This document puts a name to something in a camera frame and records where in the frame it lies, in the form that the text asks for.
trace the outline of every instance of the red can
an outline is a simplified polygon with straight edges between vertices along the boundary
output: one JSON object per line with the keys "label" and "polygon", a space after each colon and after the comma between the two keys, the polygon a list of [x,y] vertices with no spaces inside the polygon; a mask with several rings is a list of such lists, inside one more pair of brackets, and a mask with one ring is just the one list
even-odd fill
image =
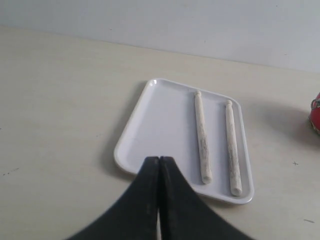
{"label": "red can", "polygon": [[311,113],[309,119],[314,130],[320,134],[320,93],[311,102]]}

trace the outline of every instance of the white wall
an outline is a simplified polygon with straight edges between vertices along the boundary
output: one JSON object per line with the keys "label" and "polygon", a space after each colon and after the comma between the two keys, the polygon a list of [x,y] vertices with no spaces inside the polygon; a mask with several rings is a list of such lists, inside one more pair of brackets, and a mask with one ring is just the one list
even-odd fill
{"label": "white wall", "polygon": [[0,25],[320,72],[319,0],[0,0]]}

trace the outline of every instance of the white stick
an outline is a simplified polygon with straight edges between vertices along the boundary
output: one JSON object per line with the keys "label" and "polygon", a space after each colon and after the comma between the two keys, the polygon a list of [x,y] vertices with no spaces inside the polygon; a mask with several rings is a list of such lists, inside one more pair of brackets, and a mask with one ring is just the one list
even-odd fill
{"label": "white stick", "polygon": [[232,101],[226,101],[225,106],[226,119],[226,138],[229,152],[229,173],[230,173],[230,190],[234,196],[242,194],[241,175],[239,168],[238,148],[236,140],[236,129]]}
{"label": "white stick", "polygon": [[212,181],[212,173],[209,163],[209,150],[207,134],[205,129],[204,107],[201,99],[201,92],[199,90],[197,90],[194,94],[194,105],[196,116],[196,129],[198,135],[201,178],[204,184],[209,184]]}

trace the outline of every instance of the white table surface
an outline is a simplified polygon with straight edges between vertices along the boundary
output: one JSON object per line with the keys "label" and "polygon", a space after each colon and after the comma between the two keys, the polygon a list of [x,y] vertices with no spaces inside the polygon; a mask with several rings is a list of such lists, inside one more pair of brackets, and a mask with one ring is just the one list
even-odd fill
{"label": "white table surface", "polygon": [[114,147],[157,77],[242,105],[255,195],[241,206],[205,202],[257,240],[319,239],[320,137],[307,118],[320,74],[7,27],[0,239],[65,239],[119,198],[133,177],[114,164]]}

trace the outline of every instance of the rectangular tray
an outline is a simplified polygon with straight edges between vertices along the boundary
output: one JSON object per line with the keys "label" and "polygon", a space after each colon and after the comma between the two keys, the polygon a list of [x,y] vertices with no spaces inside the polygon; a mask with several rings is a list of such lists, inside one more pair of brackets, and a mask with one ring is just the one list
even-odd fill
{"label": "rectangular tray", "polygon": [[[174,157],[190,186],[201,195],[232,204],[246,204],[254,195],[241,107],[230,97],[201,90],[212,182],[203,184],[197,139],[194,93],[197,88],[166,79],[149,80],[115,147],[124,171],[136,174],[145,157]],[[226,101],[232,101],[242,195],[230,192],[226,135]]]}

